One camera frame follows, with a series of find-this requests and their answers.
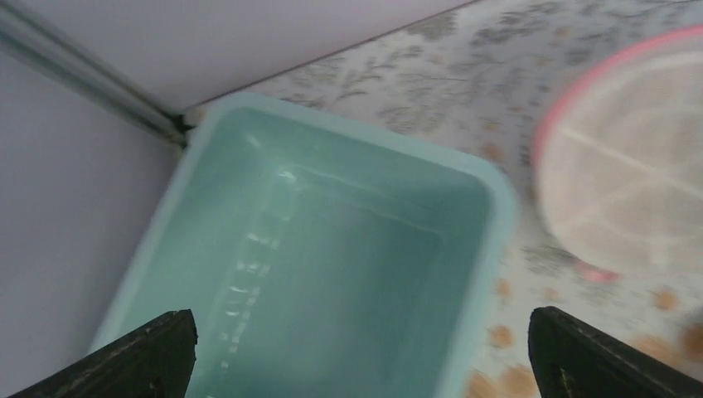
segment rectangular plastic tub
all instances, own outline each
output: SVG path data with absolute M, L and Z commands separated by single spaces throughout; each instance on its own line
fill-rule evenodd
M 456 398 L 514 207 L 479 158 L 230 97 L 199 128 L 93 348 L 191 308 L 189 396 Z

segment round plastic lid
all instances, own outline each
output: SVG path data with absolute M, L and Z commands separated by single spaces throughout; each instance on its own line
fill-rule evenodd
M 620 274 L 703 271 L 703 36 L 641 47 L 587 81 L 538 132 L 548 228 Z

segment white wall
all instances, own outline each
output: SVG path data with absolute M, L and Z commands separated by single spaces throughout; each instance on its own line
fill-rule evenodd
M 177 108 L 468 0 L 18 0 Z
M 0 396 L 83 357 L 175 166 L 0 53 Z

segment patterned tablecloth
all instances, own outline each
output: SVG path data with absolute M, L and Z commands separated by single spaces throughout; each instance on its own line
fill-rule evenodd
M 703 0 L 482 0 L 246 89 L 488 158 L 521 196 L 468 396 L 532 397 L 533 308 L 556 305 L 703 380 L 703 276 L 595 283 L 545 233 L 531 137 L 574 70 L 703 21 Z

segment black object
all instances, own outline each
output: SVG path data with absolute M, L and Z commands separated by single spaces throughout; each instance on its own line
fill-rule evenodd
M 190 310 L 165 313 L 10 398 L 182 398 L 196 341 Z
M 703 397 L 703 384 L 555 307 L 530 317 L 542 398 Z

